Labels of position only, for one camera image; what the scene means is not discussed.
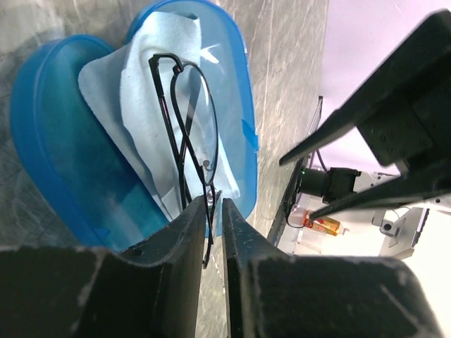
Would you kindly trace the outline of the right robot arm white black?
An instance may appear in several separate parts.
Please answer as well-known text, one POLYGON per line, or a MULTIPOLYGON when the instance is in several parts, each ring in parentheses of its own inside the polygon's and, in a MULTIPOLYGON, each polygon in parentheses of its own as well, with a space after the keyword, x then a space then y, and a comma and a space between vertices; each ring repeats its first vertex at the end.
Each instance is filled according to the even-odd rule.
POLYGON ((305 140, 286 165, 357 129, 381 166, 400 175, 355 189, 360 172, 305 170, 300 191, 323 200, 319 219, 350 209, 399 208, 450 193, 450 12, 428 15, 353 94, 305 140))

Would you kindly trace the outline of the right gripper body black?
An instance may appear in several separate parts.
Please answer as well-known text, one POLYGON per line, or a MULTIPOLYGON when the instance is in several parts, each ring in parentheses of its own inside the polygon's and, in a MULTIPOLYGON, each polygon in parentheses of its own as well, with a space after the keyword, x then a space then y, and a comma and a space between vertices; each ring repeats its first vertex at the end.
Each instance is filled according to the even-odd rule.
POLYGON ((413 101, 392 101, 357 129, 382 167, 418 170, 450 157, 450 77, 413 101))

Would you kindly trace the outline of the black thin sunglasses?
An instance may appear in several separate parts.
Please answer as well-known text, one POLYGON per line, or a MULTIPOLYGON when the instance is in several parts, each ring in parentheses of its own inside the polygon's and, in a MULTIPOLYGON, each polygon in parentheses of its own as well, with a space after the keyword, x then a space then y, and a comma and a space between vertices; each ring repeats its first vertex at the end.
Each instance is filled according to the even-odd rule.
POLYGON ((183 209, 194 198, 185 174, 186 156, 189 156, 192 160, 194 171, 202 186, 208 238, 202 267, 207 268, 214 244, 216 206, 221 196, 221 193, 214 186, 219 146, 214 100, 204 73, 196 63, 184 61, 172 53, 155 53, 148 60, 148 64, 177 168, 180 200, 183 209), (182 135, 180 144, 177 144, 175 139, 175 132, 165 98, 165 89, 159 71, 162 61, 166 59, 174 63, 169 91, 175 119, 182 135))

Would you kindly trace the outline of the blue translucent glasses case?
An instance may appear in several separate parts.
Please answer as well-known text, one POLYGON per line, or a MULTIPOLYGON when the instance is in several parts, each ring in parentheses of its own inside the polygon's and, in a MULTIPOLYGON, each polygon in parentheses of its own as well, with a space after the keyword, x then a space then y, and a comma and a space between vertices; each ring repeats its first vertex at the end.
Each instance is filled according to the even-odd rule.
MULTIPOLYGON (((209 84, 221 136, 240 197, 232 199, 243 216, 257 201, 258 138, 247 49, 237 23, 210 1, 153 1, 131 22, 125 43, 76 34, 39 47, 24 62, 13 84, 11 133, 32 181, 85 246, 122 251, 170 220, 84 100, 78 85, 82 68, 132 41, 155 12, 188 12, 200 19, 200 68, 209 84)), ((171 105, 170 60, 159 71, 171 105)), ((194 196, 201 183, 190 158, 185 174, 194 196)))

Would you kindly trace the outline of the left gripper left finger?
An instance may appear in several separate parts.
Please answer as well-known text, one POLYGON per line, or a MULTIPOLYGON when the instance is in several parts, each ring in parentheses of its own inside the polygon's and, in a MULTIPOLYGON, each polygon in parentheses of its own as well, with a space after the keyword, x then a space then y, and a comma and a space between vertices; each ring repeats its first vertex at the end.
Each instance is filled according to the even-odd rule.
POLYGON ((104 247, 1 250, 2 337, 193 337, 205 207, 196 198, 122 253, 104 247))

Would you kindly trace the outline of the clear plastic cup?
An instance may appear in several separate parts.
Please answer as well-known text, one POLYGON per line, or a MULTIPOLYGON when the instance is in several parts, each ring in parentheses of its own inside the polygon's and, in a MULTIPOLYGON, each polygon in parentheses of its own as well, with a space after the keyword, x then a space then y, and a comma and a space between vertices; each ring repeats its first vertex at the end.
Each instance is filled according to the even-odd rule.
POLYGON ((315 254, 321 254, 325 235, 323 232, 305 228, 299 231, 297 245, 302 249, 307 248, 315 254))

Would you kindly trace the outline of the light blue cleaning cloth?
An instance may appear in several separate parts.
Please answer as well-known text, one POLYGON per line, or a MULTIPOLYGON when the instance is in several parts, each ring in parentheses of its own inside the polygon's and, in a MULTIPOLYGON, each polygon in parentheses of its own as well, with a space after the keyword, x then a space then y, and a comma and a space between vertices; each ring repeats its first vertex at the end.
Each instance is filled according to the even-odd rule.
MULTIPOLYGON (((163 214, 172 220, 180 215, 178 172, 164 125, 148 60, 157 53, 172 53, 181 61, 200 66, 203 51, 201 23, 188 12, 155 11, 144 20, 132 41, 112 54, 86 64, 78 76, 84 100, 137 173, 163 214)), ((180 75, 175 93, 181 116, 186 118, 196 101, 190 139, 200 161, 206 160, 207 146, 213 148, 213 130, 207 123, 206 106, 199 96, 194 69, 180 75)), ((225 198, 240 197, 221 136, 218 137, 216 191, 225 198)))

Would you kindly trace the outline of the amber tea bottle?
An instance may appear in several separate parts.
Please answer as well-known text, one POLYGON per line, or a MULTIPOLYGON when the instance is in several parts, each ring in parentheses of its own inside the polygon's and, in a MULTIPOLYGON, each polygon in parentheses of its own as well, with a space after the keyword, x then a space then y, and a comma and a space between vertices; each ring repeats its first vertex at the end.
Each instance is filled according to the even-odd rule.
POLYGON ((302 227, 307 229, 322 232, 325 234, 332 235, 334 237, 344 234, 348 231, 347 228, 343 227, 342 223, 330 217, 325 217, 322 219, 311 219, 311 210, 307 210, 304 215, 304 221, 302 227))

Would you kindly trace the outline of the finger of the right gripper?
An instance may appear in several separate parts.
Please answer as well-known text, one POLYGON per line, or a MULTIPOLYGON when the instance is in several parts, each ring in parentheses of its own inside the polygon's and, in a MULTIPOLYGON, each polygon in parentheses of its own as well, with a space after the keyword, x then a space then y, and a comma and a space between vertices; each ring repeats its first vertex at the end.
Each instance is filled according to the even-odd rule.
POLYGON ((430 165, 415 173, 406 173, 362 192, 334 201, 310 214, 319 219, 346 210, 398 208, 437 199, 450 193, 450 166, 430 165))
POLYGON ((430 14, 305 140, 279 159, 287 165, 334 142, 396 99, 413 101, 450 77, 450 11, 430 14))

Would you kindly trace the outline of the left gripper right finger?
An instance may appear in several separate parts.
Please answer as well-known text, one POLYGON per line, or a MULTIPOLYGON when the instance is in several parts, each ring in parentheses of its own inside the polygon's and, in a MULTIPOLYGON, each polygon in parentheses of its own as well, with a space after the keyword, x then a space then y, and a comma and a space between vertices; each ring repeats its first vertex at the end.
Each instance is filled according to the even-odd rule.
POLYGON ((229 337, 441 337, 414 273, 394 258, 291 256, 222 203, 229 337))

